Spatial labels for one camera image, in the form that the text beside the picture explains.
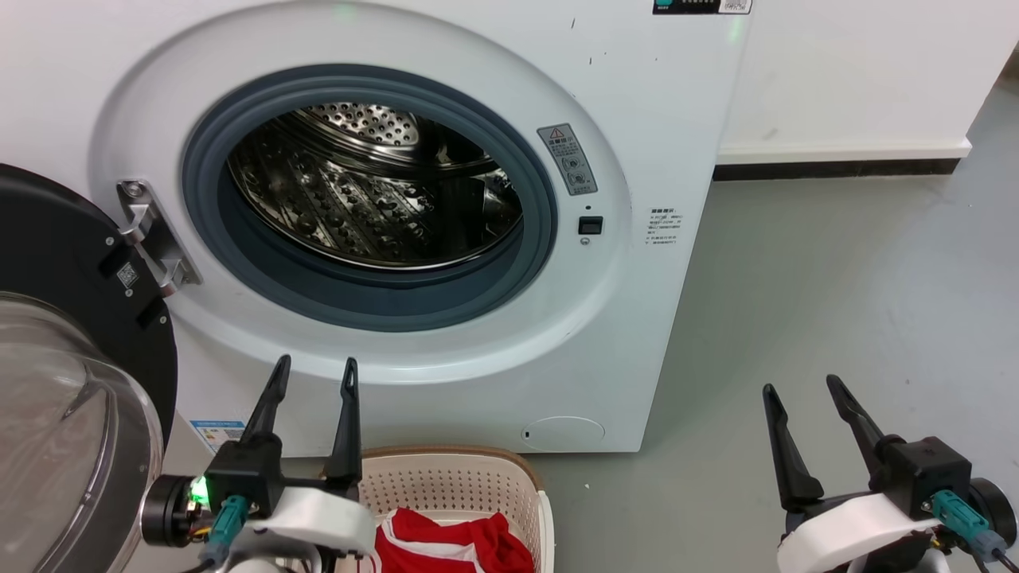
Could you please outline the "white front-load washing machine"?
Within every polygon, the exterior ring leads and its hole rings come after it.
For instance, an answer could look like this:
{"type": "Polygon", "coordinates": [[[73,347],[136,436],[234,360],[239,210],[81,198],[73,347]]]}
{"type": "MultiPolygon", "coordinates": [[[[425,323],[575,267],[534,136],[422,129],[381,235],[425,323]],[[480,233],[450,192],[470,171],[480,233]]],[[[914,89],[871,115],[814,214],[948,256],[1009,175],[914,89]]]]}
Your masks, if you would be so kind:
{"type": "Polygon", "coordinates": [[[323,457],[353,357],[367,447],[536,452],[521,440],[527,425],[576,416],[604,427],[599,452],[636,452],[758,6],[654,15],[653,0],[0,0],[0,166],[78,193],[118,232],[117,181],[152,186],[204,280],[163,297],[178,352],[174,422],[190,431],[190,420],[245,424],[290,355],[275,430],[285,456],[323,457]],[[519,298],[445,329],[346,329],[266,301],[206,249],[181,189],[194,126],[248,81],[336,63],[457,88],[539,154],[558,232],[519,298]],[[597,193],[568,195],[537,134],[562,123],[597,193]],[[644,244],[659,207],[684,215],[677,244],[644,244]]]}

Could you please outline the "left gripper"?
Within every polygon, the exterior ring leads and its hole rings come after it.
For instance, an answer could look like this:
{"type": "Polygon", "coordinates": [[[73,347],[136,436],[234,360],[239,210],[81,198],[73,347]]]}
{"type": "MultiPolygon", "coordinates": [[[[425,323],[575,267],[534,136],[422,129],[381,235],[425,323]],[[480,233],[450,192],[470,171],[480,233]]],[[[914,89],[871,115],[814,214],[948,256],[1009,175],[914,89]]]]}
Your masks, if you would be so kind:
{"type": "Polygon", "coordinates": [[[240,440],[225,442],[203,475],[162,475],[142,505],[142,538],[168,548],[206,545],[209,529],[230,496],[250,514],[229,558],[365,558],[374,545],[372,513],[360,503],[359,364],[346,360],[342,409],[323,478],[283,472],[283,444],[274,433],[287,394],[291,356],[282,355],[259,396],[240,440]]]}

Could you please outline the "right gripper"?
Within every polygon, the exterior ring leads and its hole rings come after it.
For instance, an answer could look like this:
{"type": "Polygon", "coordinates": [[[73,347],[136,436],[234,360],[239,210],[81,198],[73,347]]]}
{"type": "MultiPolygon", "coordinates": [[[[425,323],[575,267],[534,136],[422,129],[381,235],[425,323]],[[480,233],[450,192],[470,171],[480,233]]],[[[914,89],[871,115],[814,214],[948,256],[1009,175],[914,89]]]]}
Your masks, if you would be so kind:
{"type": "Polygon", "coordinates": [[[1008,551],[1018,540],[1018,513],[1000,487],[971,475],[972,465],[937,438],[905,442],[886,435],[837,375],[826,375],[838,417],[847,423],[873,480],[869,492],[825,497],[787,428],[787,411],[772,384],[762,388],[780,507],[787,533],[776,552],[779,573],[951,573],[947,556],[970,555],[982,572],[1000,563],[1018,573],[1008,551]],[[932,515],[931,498],[947,489],[989,520],[1007,544],[982,563],[932,515]]]}

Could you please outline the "black baseboard strip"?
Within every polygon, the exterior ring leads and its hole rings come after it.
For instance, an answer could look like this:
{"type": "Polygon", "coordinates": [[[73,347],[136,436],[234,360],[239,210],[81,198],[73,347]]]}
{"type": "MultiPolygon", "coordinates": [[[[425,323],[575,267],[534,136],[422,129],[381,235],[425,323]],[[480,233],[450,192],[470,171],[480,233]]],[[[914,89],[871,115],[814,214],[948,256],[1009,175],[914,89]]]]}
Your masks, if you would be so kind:
{"type": "Polygon", "coordinates": [[[830,179],[857,177],[940,177],[950,175],[958,158],[866,161],[807,161],[716,166],[714,181],[780,181],[780,179],[830,179]]]}

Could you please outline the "blue energy label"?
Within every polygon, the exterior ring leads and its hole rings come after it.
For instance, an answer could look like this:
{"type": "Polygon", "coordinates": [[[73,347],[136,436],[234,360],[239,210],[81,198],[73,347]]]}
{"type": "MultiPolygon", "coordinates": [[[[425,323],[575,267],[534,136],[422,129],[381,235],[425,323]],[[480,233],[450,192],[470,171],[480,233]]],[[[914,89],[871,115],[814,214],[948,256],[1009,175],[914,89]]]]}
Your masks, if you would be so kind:
{"type": "Polygon", "coordinates": [[[244,422],[236,420],[190,420],[189,425],[214,454],[225,442],[240,440],[245,428],[244,422]]]}

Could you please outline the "silver metal door hinge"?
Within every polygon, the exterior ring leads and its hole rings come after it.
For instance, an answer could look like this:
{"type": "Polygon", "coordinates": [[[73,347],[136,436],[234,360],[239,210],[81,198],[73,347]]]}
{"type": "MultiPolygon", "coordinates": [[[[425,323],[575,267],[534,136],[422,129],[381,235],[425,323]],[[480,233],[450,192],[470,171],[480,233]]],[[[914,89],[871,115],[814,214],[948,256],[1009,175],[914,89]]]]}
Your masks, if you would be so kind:
{"type": "Polygon", "coordinates": [[[145,179],[120,179],[116,192],[127,218],[119,233],[145,258],[162,296],[168,298],[186,287],[200,287],[203,277],[179,242],[152,186],[145,179]]]}

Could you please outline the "teal right gripper connector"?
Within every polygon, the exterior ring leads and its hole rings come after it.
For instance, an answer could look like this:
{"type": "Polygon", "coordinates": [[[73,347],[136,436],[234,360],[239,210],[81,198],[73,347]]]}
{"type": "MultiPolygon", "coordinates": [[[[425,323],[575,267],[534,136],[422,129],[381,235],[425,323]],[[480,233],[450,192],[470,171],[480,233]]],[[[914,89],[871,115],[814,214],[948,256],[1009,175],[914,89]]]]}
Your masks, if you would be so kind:
{"type": "Polygon", "coordinates": [[[956,493],[940,490],[931,498],[931,510],[980,562],[998,561],[1007,551],[1004,538],[993,530],[989,520],[956,493]]]}

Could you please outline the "black washer door with glass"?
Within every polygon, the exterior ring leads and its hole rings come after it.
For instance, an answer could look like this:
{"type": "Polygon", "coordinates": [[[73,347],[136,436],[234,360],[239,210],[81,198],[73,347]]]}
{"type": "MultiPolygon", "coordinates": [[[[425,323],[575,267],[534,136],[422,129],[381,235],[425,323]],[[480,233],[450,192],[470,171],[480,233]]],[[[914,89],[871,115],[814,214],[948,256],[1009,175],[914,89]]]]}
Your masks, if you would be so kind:
{"type": "Polygon", "coordinates": [[[177,397],[142,255],[78,193],[0,166],[0,573],[121,573],[177,397]]]}

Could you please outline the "red sports jersey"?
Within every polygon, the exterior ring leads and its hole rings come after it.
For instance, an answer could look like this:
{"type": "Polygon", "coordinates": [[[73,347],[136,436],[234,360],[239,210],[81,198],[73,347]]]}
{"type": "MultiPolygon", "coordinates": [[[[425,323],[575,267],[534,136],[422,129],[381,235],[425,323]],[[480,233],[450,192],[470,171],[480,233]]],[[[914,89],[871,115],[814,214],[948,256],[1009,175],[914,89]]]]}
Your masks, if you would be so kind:
{"type": "Polygon", "coordinates": [[[377,526],[369,562],[359,573],[535,573],[531,551],[500,513],[440,524],[398,508],[377,526]]]}

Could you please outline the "cream perforated laundry basket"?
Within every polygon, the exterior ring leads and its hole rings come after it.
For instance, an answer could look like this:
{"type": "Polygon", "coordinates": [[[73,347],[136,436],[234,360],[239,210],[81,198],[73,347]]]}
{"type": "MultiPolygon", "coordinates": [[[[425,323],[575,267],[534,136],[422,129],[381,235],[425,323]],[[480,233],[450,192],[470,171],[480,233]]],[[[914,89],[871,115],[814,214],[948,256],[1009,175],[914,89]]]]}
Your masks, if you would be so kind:
{"type": "MultiPolygon", "coordinates": [[[[359,493],[376,528],[398,508],[440,524],[500,513],[509,533],[531,551],[535,573],[554,573],[556,534],[549,498],[532,466],[517,454],[480,446],[405,446],[365,450],[359,493]]],[[[340,559],[334,573],[359,573],[363,559],[340,559]]]]}

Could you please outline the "grey rubber door gasket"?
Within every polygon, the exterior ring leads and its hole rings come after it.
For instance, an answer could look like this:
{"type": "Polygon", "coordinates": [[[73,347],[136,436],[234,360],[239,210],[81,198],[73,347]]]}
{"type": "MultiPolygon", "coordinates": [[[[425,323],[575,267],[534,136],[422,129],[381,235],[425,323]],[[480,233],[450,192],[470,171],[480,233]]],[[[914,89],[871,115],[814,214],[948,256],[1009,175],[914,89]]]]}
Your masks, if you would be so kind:
{"type": "Polygon", "coordinates": [[[234,88],[190,133],[181,175],[190,222],[234,279],[277,307],[346,329],[427,331],[490,314],[538,279],[558,232],[558,199],[549,172],[505,117],[457,88],[378,66],[305,66],[234,88]],[[350,266],[274,232],[245,202],[227,157],[266,121],[327,102],[378,103],[466,135],[509,175],[523,210],[521,227],[481,257],[433,271],[350,266]]]}

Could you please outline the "teal gripper connector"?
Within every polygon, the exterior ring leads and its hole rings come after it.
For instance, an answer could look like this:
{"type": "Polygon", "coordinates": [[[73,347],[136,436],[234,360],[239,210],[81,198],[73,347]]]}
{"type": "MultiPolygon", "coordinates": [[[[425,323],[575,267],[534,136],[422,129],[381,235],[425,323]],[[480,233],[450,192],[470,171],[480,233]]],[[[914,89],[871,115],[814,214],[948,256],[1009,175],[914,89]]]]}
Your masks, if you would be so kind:
{"type": "Polygon", "coordinates": [[[217,569],[226,562],[250,514],[250,503],[243,496],[230,496],[220,508],[201,551],[201,562],[207,569],[217,569]]]}
{"type": "Polygon", "coordinates": [[[940,490],[931,498],[931,510],[980,562],[998,561],[1007,551],[1004,538],[993,530],[989,520],[956,493],[940,490]]]}

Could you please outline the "round white filter cover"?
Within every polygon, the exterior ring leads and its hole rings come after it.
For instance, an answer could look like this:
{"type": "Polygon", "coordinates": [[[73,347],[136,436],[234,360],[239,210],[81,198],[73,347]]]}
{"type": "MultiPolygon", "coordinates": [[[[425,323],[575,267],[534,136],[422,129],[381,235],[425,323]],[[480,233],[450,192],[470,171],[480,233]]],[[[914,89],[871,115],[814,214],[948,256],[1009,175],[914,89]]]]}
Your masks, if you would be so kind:
{"type": "Polygon", "coordinates": [[[600,423],[576,416],[539,419],[521,431],[524,445],[545,453],[599,452],[604,436],[600,423]]]}

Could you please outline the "white text sticker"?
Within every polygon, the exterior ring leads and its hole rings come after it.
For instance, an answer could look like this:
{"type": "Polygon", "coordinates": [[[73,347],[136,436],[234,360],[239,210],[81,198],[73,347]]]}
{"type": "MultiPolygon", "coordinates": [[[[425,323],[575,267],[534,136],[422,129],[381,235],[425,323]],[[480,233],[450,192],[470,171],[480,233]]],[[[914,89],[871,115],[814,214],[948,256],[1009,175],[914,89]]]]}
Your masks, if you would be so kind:
{"type": "Polygon", "coordinates": [[[684,215],[677,208],[651,208],[644,226],[644,244],[669,246],[677,244],[683,228],[684,215]]]}

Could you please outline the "grey warning sticker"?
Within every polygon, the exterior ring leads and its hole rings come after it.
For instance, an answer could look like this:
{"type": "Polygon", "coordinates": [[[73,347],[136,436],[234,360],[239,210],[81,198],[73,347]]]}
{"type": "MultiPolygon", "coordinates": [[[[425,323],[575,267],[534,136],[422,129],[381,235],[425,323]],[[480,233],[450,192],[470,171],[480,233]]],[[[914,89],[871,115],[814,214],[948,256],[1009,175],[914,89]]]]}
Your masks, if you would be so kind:
{"type": "Polygon", "coordinates": [[[556,163],[568,195],[598,192],[587,156],[570,123],[538,128],[537,134],[556,163]]]}

